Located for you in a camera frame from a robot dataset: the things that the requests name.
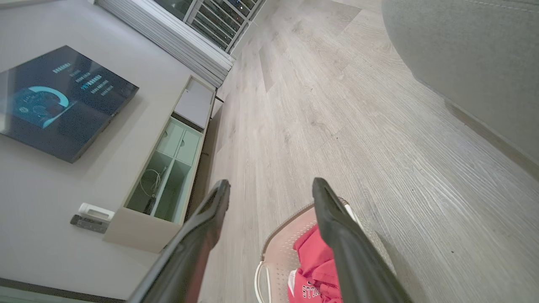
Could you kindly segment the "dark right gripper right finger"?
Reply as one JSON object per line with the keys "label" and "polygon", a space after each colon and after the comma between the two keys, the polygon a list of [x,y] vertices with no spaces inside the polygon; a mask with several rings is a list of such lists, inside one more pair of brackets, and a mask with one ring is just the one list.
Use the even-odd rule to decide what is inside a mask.
{"label": "dark right gripper right finger", "polygon": [[328,182],[312,183],[316,219],[332,249],[345,303],[410,303],[412,299],[369,239],[352,207],[339,199]]}

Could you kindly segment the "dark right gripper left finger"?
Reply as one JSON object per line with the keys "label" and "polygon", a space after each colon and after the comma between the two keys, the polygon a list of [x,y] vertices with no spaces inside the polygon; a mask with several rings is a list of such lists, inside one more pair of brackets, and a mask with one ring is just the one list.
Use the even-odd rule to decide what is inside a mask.
{"label": "dark right gripper left finger", "polygon": [[221,236],[231,185],[219,180],[161,252],[129,303],[196,303],[210,251]]}

